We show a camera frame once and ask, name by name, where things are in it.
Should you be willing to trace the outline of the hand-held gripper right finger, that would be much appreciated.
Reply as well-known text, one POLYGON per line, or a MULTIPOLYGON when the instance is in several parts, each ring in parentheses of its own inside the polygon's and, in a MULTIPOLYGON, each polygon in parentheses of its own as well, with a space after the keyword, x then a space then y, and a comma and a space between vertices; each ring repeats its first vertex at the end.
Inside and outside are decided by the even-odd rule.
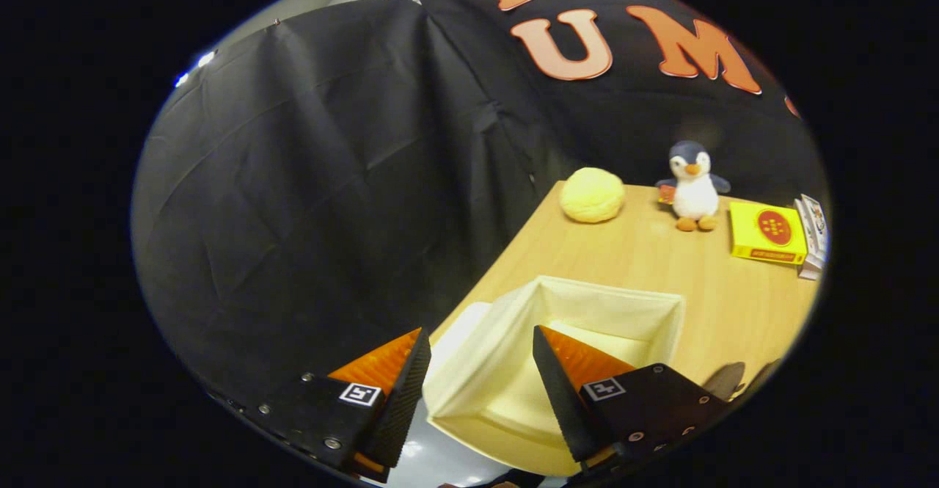
POLYGON ((669 365, 637 368, 546 325, 534 327, 531 354, 561 437, 585 473, 647 464, 730 408, 669 365))

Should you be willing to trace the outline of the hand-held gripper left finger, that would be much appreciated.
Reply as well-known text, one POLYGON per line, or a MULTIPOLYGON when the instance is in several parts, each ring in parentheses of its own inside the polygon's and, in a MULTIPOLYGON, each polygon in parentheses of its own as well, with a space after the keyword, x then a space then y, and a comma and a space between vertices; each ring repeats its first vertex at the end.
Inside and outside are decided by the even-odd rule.
POLYGON ((326 375, 305 372, 248 409, 277 442, 323 467, 388 481, 398 465, 431 361, 423 328, 326 375))

